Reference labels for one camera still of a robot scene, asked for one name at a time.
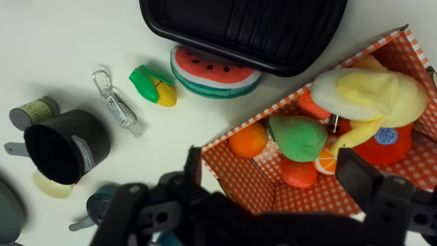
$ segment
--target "orange slice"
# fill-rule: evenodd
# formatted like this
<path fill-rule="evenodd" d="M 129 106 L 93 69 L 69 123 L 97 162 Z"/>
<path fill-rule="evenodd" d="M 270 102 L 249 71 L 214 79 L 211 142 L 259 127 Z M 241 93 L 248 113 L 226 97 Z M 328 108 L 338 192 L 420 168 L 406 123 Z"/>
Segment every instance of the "orange slice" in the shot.
<path fill-rule="evenodd" d="M 313 161 L 319 172 L 324 175 L 335 175 L 338 168 L 338 157 L 331 153 L 331 147 L 336 138 L 330 138 L 320 156 Z"/>

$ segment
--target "black measuring cup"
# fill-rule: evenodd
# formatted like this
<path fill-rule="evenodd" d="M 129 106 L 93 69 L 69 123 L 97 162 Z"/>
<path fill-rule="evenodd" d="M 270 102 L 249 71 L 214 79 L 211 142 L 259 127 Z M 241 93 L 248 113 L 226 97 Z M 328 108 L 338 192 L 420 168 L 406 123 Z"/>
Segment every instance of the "black measuring cup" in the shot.
<path fill-rule="evenodd" d="M 31 126 L 25 143 L 5 147 L 10 154 L 29 156 L 48 179 L 74 184 L 110 154 L 111 139 L 95 115 L 76 109 Z"/>

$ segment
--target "metal clip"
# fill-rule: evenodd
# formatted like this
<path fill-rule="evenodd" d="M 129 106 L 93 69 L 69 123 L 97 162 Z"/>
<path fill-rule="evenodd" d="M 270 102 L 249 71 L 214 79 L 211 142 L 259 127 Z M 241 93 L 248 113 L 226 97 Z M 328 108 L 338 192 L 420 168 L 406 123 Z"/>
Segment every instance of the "metal clip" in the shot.
<path fill-rule="evenodd" d="M 100 83 L 99 79 L 97 79 L 97 75 L 99 75 L 99 74 L 104 74 L 106 78 L 107 78 L 107 82 L 106 82 L 107 85 L 104 85 L 106 89 L 103 89 L 102 83 Z M 93 72 L 93 80 L 95 80 L 95 85 L 97 86 L 97 89 L 99 89 L 99 91 L 100 91 L 102 95 L 106 95 L 104 90 L 107 90 L 107 91 L 111 91 L 111 90 L 113 90 L 113 80 L 111 80 L 110 74 L 108 74 L 106 69 L 97 69 L 97 71 L 95 71 L 95 72 Z"/>
<path fill-rule="evenodd" d="M 338 130 L 339 130 L 339 120 L 341 120 L 341 116 L 339 115 L 331 115 L 330 117 L 330 130 L 331 132 L 336 134 Z"/>

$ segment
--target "white table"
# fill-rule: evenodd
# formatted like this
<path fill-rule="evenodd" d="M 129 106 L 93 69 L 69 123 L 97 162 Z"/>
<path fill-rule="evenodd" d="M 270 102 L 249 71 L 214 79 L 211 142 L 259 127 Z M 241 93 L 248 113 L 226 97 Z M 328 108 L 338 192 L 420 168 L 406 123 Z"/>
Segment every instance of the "white table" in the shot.
<path fill-rule="evenodd" d="M 29 213 L 18 242 L 88 244 L 96 227 L 80 232 L 67 227 L 85 214 L 88 197 L 102 184 L 155 184 L 160 175 L 182 168 L 192 145 L 204 145 L 244 121 L 380 33 L 410 23 L 431 61 L 437 64 L 436 9 L 435 0 L 352 0 L 335 39 L 302 75 L 267 75 L 255 93 L 223 101 L 199 97 L 178 83 L 178 105 L 169 109 L 145 101 L 128 79 L 147 63 L 171 75 L 170 50 L 175 46 L 148 28 L 138 0 L 0 0 L 2 143 L 22 141 L 22 132 L 9 121 L 9 110 L 46 94 L 58 100 L 63 110 L 93 112 L 114 135 L 110 157 L 66 199 L 47 197 L 33 186 L 36 168 L 29 158 L 0 151 L 2 176 L 24 197 Z M 100 65 L 111 69 L 121 95 L 147 124 L 143 138 L 122 130 L 104 109 L 92 82 L 92 72 Z M 207 171 L 204 186 L 220 188 Z"/>

